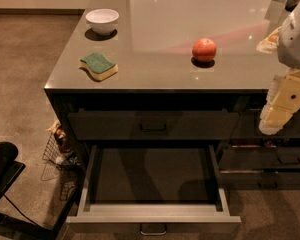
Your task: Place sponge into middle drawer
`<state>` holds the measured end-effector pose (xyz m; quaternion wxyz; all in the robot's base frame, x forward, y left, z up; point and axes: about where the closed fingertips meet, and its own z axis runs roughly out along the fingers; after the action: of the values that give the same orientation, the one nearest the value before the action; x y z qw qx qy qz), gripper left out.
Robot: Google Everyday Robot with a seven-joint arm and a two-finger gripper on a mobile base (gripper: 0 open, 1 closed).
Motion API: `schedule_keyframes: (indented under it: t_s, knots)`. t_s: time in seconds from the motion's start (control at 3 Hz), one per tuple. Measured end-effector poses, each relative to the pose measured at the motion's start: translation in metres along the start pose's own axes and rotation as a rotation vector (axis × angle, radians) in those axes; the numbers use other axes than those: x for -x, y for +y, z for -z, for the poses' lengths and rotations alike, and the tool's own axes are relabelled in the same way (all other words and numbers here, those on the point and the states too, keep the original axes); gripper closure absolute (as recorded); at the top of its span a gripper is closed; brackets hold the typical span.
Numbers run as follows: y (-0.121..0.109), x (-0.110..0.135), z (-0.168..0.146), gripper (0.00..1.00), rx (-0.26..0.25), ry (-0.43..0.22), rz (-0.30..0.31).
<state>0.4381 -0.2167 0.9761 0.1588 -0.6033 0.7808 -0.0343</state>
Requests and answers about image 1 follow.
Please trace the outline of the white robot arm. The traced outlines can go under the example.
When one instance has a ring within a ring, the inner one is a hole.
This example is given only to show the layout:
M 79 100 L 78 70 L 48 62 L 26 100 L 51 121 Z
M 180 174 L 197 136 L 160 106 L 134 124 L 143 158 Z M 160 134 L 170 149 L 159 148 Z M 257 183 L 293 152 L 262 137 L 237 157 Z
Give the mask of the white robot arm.
M 263 53 L 277 53 L 278 61 L 289 71 L 275 76 L 268 89 L 259 122 L 266 135 L 277 134 L 300 109 L 300 2 L 283 21 L 257 46 Z

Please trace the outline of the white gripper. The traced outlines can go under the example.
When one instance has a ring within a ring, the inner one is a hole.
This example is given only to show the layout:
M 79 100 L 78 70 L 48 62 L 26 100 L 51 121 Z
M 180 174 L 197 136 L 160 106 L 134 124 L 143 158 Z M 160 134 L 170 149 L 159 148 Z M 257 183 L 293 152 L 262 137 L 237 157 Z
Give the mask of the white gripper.
M 275 75 L 268 89 L 259 122 L 259 130 L 265 135 L 275 135 L 300 109 L 300 70 L 284 76 Z

